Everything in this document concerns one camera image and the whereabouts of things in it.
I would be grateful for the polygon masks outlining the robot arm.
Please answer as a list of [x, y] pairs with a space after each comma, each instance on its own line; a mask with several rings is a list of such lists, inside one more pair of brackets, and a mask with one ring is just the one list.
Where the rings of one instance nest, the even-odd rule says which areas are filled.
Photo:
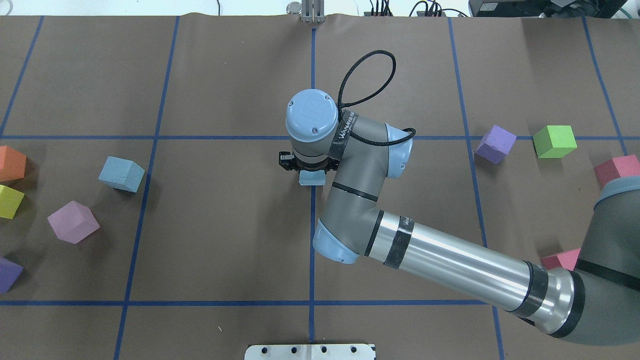
[[573, 269], [544, 269], [377, 208], [387, 178], [402, 175], [413, 141], [402, 130], [340, 112], [304, 89], [286, 106], [288, 171], [336, 169], [313, 248], [340, 264], [368, 256], [473, 296], [550, 337], [590, 346], [639, 341], [639, 178], [606, 183]]

